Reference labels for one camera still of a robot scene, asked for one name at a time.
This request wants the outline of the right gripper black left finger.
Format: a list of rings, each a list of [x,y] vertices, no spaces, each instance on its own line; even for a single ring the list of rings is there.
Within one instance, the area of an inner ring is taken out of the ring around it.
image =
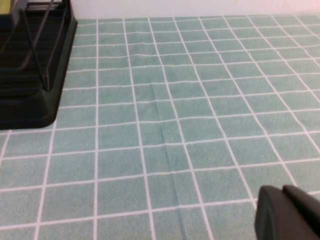
[[[318,240],[320,226],[310,226],[291,200],[279,189],[259,189],[254,229],[258,240]]]

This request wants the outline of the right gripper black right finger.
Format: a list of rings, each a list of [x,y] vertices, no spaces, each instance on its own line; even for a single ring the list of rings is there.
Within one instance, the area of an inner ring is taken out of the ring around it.
[[[311,227],[320,226],[320,201],[294,185],[284,185],[282,191]]]

